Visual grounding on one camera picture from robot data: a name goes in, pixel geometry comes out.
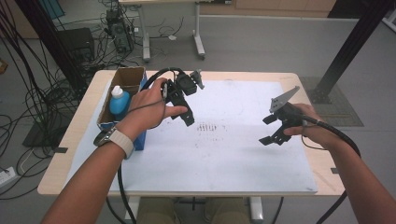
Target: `trigger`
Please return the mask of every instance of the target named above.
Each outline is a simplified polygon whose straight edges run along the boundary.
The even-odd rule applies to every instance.
[[[165,82],[163,83],[163,99],[165,100],[168,96],[168,84]]]

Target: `white bottle cap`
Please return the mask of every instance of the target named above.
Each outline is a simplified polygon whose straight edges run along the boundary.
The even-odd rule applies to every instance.
[[[113,89],[113,91],[111,91],[111,95],[112,95],[114,98],[116,98],[116,99],[121,98],[122,95],[123,95],[123,90],[122,90],[122,88],[120,88],[120,86],[115,86],[114,89]]]

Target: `black pole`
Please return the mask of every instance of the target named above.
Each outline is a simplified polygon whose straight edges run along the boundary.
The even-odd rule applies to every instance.
[[[308,90],[308,96],[312,103],[325,104],[330,102],[328,98],[330,91],[387,14],[390,4],[393,3],[393,1],[394,0],[371,1],[349,37],[346,39],[343,47],[338,51],[319,84],[313,90]]]
[[[59,39],[56,28],[46,10],[40,5],[39,0],[15,0],[15,2],[64,73],[78,99],[81,100],[88,85]]]

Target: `floor mat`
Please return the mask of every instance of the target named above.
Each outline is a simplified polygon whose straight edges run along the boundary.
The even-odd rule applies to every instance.
[[[321,77],[300,77],[305,91],[313,90]],[[335,127],[363,127],[361,119],[337,85],[329,94],[330,104],[312,104],[318,114]]]

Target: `plastic bottle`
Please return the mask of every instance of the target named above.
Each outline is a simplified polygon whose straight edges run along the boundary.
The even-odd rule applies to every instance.
[[[115,121],[122,120],[128,112],[131,97],[127,91],[123,91],[120,86],[115,86],[111,91],[110,113],[114,115]]]

